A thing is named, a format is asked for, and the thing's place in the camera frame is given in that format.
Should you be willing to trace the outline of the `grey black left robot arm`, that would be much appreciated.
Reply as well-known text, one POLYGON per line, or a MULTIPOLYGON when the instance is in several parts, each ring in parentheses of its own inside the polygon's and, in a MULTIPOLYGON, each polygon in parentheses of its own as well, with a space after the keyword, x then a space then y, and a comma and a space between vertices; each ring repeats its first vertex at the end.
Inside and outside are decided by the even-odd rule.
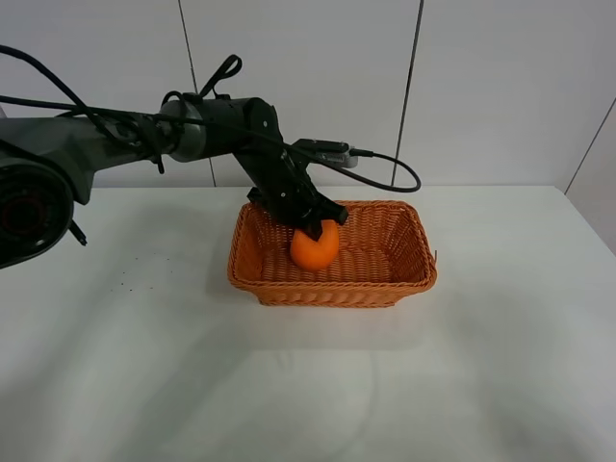
POLYGON ((284 143, 276 110, 261 98, 203 99, 179 94, 155 115, 63 115, 1 121, 1 265, 33 259, 71 233, 87 242, 74 207, 90 201, 96 173, 169 156, 191 163, 230 154, 253 182, 248 200, 309 237, 322 222, 347 221, 347 209, 325 197, 306 168, 320 149, 347 144, 284 143))

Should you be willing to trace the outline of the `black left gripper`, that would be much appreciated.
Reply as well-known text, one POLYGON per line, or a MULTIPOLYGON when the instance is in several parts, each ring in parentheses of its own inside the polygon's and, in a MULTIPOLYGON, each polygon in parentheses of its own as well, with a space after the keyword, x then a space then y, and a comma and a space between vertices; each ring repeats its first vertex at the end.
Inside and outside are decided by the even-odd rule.
POLYGON ((322 234, 322 220, 338 225, 347 221, 347 208, 321 193, 279 144, 255 141, 234 152, 253 187, 247 194, 250 203, 266 210, 278 222, 296 227, 312 241, 322 234))

